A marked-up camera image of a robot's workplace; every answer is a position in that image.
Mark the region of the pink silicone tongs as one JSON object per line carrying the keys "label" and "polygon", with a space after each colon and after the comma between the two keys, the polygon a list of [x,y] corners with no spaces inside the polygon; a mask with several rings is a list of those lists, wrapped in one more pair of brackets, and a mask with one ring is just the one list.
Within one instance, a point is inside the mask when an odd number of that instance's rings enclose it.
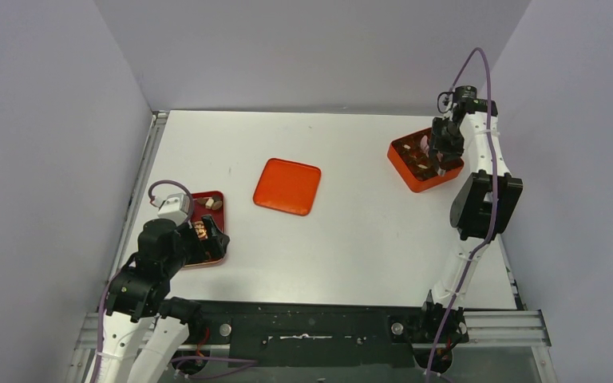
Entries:
{"label": "pink silicone tongs", "polygon": [[420,148],[423,152],[429,151],[429,137],[428,136],[423,136],[421,138]]}

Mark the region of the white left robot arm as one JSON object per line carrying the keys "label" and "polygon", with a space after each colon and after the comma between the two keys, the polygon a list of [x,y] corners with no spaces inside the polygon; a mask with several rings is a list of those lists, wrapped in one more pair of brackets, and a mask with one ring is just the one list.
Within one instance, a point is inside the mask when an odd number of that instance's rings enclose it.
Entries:
{"label": "white left robot arm", "polygon": [[220,261],[229,242],[212,215],[144,224],[101,299],[92,382],[157,382],[181,345],[206,338],[201,304],[170,297],[171,281],[186,266]]}

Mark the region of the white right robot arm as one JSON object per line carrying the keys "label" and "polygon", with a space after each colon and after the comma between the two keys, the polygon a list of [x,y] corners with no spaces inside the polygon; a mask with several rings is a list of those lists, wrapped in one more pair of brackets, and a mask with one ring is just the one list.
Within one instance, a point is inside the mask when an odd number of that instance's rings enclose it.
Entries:
{"label": "white right robot arm", "polygon": [[435,305],[457,311],[477,264],[489,244],[502,234],[523,191],[504,161],[496,103],[477,96],[471,85],[449,91],[443,115],[433,119],[427,154],[440,176],[462,163],[465,182],[453,200],[450,225],[457,232],[454,252],[430,291]]}

